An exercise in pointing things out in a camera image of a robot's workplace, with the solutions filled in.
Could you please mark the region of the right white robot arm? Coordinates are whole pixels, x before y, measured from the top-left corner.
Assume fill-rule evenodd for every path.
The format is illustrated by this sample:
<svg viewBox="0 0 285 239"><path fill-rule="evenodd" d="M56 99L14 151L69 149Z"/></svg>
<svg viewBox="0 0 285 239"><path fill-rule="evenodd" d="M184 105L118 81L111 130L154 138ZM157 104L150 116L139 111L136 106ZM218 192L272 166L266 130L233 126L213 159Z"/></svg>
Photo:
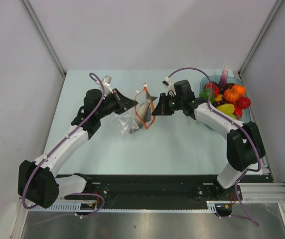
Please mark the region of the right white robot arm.
<svg viewBox="0 0 285 239"><path fill-rule="evenodd" d="M213 187L213 195L224 200L231 194L231 186L240 181L241 176L253 164L261 164L265 148L258 126L250 121L244 123L217 110L205 98L195 97L187 80L173 83L169 78L163 81L166 91L160 94L153 116L170 116L182 111L185 116L206 124L226 139L227 164L217 176L218 184Z"/></svg>

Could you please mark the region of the grey toy fish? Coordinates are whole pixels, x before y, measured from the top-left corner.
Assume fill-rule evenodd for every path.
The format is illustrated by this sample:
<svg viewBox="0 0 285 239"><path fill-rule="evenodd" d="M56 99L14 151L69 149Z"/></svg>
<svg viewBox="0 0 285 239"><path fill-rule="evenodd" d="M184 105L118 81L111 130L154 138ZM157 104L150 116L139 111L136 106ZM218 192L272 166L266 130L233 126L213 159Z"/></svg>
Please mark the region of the grey toy fish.
<svg viewBox="0 0 285 239"><path fill-rule="evenodd" d="M130 133L135 133L140 129L149 129L150 126L154 123L155 116L152 116L151 113L154 110L153 102L157 97L151 96L146 89L144 89L146 98L145 101L139 105L139 108L135 107L135 114L132 126L130 128Z"/></svg>

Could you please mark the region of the clear zip bag orange zipper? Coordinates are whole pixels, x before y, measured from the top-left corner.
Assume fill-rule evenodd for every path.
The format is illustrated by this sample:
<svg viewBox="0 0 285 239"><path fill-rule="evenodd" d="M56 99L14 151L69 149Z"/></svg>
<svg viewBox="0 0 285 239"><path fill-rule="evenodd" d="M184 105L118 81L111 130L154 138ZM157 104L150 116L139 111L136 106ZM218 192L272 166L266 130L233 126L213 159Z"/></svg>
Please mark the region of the clear zip bag orange zipper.
<svg viewBox="0 0 285 239"><path fill-rule="evenodd" d="M151 113L155 109L154 101L157 97L152 96L147 88L147 83L143 83L140 91L137 91L134 100L138 102L133 107L130 114L126 114L123 118L119 118L121 126L121 135L133 134L139 130L148 130L155 122L156 116Z"/></svg>

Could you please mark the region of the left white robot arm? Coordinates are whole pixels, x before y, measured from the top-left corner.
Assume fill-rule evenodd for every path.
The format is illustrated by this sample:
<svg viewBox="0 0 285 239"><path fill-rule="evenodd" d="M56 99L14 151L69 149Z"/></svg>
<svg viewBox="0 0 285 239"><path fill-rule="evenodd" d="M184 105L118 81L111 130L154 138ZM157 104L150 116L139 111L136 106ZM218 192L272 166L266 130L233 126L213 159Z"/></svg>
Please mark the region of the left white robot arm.
<svg viewBox="0 0 285 239"><path fill-rule="evenodd" d="M35 160L25 160L19 166L18 194L22 197L23 206L26 209L36 206L49 208L57 198L73 194L82 199L90 198L93 186L89 184L88 177L80 173L63 178L56 176L72 154L96 133L102 118L112 113L120 115L137 104L117 89L107 96L99 89L89 90L68 131L57 145Z"/></svg>

